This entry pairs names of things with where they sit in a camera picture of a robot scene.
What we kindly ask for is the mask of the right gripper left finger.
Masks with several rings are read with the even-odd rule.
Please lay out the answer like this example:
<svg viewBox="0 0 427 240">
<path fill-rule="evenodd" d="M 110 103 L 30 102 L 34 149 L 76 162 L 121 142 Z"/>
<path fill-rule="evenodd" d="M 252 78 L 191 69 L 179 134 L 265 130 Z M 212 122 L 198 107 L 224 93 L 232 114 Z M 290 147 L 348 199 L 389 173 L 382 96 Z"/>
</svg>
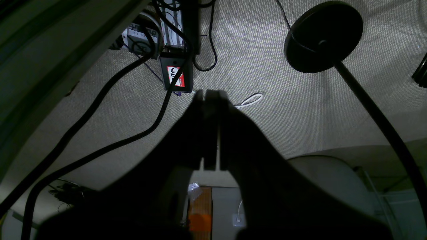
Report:
<svg viewBox="0 0 427 240">
<path fill-rule="evenodd" d="M 191 240 L 180 225 L 193 171 L 215 168 L 216 135 L 207 134 L 219 92 L 198 91 L 183 116 L 137 166 L 86 203 L 46 220 L 38 240 Z"/>
</svg>

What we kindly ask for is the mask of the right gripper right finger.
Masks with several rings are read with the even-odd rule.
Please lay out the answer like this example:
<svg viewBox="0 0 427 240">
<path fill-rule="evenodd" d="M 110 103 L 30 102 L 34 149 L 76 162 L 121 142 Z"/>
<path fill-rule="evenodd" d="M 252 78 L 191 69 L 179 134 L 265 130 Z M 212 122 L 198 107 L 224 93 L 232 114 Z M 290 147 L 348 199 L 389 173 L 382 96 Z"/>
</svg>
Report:
<svg viewBox="0 0 427 240">
<path fill-rule="evenodd" d="M 392 240 L 352 167 L 328 156 L 286 160 L 220 92 L 221 164 L 239 185 L 247 227 L 238 240 Z"/>
</svg>

